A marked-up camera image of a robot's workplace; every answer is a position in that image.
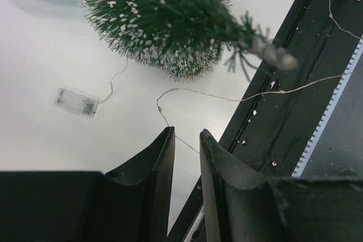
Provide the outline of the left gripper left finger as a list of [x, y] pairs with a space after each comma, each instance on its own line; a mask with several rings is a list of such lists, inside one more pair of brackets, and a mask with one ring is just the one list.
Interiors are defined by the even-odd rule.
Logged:
[[1, 172], [2, 241], [166, 241], [175, 129], [117, 168]]

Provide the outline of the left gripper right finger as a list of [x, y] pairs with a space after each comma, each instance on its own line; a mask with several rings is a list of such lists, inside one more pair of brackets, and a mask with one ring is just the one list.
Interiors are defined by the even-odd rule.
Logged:
[[361, 241], [362, 180], [269, 177], [200, 133], [207, 241]]

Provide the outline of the small green christmas tree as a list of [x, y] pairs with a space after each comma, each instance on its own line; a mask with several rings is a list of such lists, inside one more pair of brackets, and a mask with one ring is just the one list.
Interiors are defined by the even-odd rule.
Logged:
[[299, 62], [269, 39], [249, 14], [235, 17], [230, 0], [82, 0], [86, 18], [112, 51], [164, 71], [177, 81], [207, 75], [231, 52], [226, 66], [248, 66], [251, 53], [279, 70]]

